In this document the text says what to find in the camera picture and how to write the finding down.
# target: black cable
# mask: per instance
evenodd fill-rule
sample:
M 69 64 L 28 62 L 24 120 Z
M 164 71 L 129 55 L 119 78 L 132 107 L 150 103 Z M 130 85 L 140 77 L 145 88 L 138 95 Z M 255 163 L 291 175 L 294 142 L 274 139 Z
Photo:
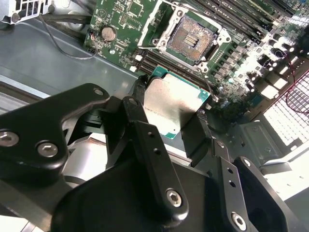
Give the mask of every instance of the black cable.
M 70 0 L 77 5 L 79 5 L 84 11 L 88 12 L 89 14 L 93 14 L 94 9 L 90 8 L 89 6 L 85 5 L 81 0 Z
M 4 25 L 4 27 L 0 27 L 0 34 L 1 35 L 7 35 L 7 34 L 10 34 L 14 31 L 15 29 L 15 25 L 12 24 L 6 24 L 6 23 L 1 23 L 1 25 Z
M 52 41 L 54 42 L 56 48 L 57 48 L 57 49 L 59 50 L 59 52 L 61 52 L 62 54 L 66 55 L 66 56 L 68 56 L 68 57 L 70 57 L 70 58 L 79 59 L 79 60 L 92 59 L 93 57 L 95 57 L 95 56 L 98 54 L 98 46 L 97 46 L 97 44 L 96 44 L 96 42 L 95 42 L 95 40 L 94 40 L 93 35 L 91 36 L 91 40 L 92 40 L 92 42 L 93 42 L 93 44 L 94 44 L 94 46 L 95 46 L 95 53 L 94 53 L 93 55 L 91 55 L 91 56 L 89 56 L 89 57 L 77 57 L 77 56 L 72 56 L 72 55 L 66 53 L 66 52 L 63 51 L 63 50 L 61 49 L 61 47 L 57 44 L 57 42 L 56 42 L 56 40 L 55 40 L 53 34 L 51 33 L 50 29 L 48 28 L 48 25 L 45 23 L 45 21 L 44 21 L 44 19 L 43 19 L 43 17 L 42 17 L 41 14 L 39 15 L 39 18 L 40 18 L 40 20 L 42 21 L 42 23 L 43 23 L 43 25 L 44 25 L 46 31 L 48 32 L 48 34 L 49 34 L 50 37 L 52 38 Z
M 66 22 L 77 24 L 90 24 L 91 16 L 77 14 L 45 14 L 42 15 L 44 21 Z

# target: black plastic bracket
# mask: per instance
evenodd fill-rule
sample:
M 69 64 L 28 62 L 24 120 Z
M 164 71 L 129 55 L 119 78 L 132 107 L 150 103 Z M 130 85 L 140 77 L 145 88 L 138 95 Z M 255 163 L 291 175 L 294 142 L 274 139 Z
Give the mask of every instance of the black plastic bracket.
M 108 99 L 101 87 L 85 84 L 1 115 L 0 132 L 12 132 L 14 138 L 7 139 L 15 139 L 16 144 L 6 146 L 4 142 L 0 146 L 0 178 L 35 184 L 55 182 L 69 156 L 63 124 L 74 128 L 77 117 L 103 107 Z M 56 155 L 40 155 L 38 149 L 43 143 L 54 144 Z

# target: black plastic part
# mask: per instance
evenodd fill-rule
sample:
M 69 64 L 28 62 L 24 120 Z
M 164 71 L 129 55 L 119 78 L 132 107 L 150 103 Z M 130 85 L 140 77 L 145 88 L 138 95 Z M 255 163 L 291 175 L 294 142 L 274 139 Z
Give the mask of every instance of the black plastic part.
M 11 147 L 0 147 L 0 178 L 36 184 L 56 181 L 69 155 L 62 124 L 75 126 L 80 115 L 102 107 L 108 98 L 102 88 L 85 84 L 1 115 L 1 131 L 16 133 L 19 142 Z M 57 146 L 55 156 L 39 155 L 37 146 L 45 142 Z
M 241 185 L 247 186 L 243 188 L 246 207 L 258 231 L 307 231 L 252 162 L 238 157 L 234 165 L 238 168 Z

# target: workstation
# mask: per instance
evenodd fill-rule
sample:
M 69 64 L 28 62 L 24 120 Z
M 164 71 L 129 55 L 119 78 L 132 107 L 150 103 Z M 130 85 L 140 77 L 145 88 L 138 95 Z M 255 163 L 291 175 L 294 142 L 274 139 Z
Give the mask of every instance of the workstation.
M 307 3 L 1 5 L 2 215 L 52 232 L 308 229 L 292 202 L 309 187 Z

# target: wire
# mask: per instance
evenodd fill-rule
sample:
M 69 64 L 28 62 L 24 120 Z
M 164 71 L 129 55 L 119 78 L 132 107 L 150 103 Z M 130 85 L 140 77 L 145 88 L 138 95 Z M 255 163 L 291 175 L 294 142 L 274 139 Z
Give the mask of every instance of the wire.
M 92 42 L 93 42 L 93 44 L 94 44 L 94 46 L 95 46 L 95 53 L 94 53 L 93 55 L 91 55 L 91 56 L 89 56 L 89 57 L 77 57 L 77 56 L 72 56 L 72 55 L 66 53 L 66 52 L 63 51 L 63 50 L 61 49 L 61 47 L 57 44 L 57 42 L 56 42 L 56 40 L 55 40 L 53 34 L 51 33 L 50 29 L 48 28 L 48 25 L 45 23 L 45 21 L 44 21 L 44 19 L 43 19 L 43 17 L 42 17 L 41 14 L 39 15 L 39 18 L 40 18 L 40 20 L 42 21 L 42 23 L 43 23 L 43 25 L 44 25 L 46 31 L 48 32 L 48 34 L 49 34 L 50 37 L 52 38 L 52 41 L 54 42 L 56 48 L 57 48 L 57 49 L 59 50 L 59 52 L 61 52 L 62 54 L 66 55 L 66 56 L 68 56 L 68 57 L 70 57 L 70 58 L 79 59 L 79 60 L 92 59 L 93 57 L 95 57 L 95 56 L 98 54 L 98 46 L 97 46 L 97 43 L 95 42 L 95 38 L 94 38 L 94 35 L 93 35 L 93 34 L 92 34 L 91 37 L 90 37 L 91 40 L 92 40 Z
M 296 110 L 296 109 L 293 109 L 290 105 L 289 105 L 289 96 L 290 96 L 290 93 L 294 90 L 294 88 L 296 87 L 296 75 L 295 75 L 295 70 L 294 70 L 294 67 L 291 63 L 291 61 L 289 60 L 288 58 L 288 63 L 289 63 L 289 66 L 290 66 L 290 69 L 292 71 L 292 77 L 293 77 L 293 84 L 291 85 L 291 87 L 288 89 L 288 91 L 286 92 L 286 95 L 285 95 L 285 104 L 287 105 L 287 107 L 289 107 L 291 110 L 293 110 L 294 112 L 296 113 L 300 113 L 300 114 L 309 114 L 309 111 L 299 111 L 299 110 Z

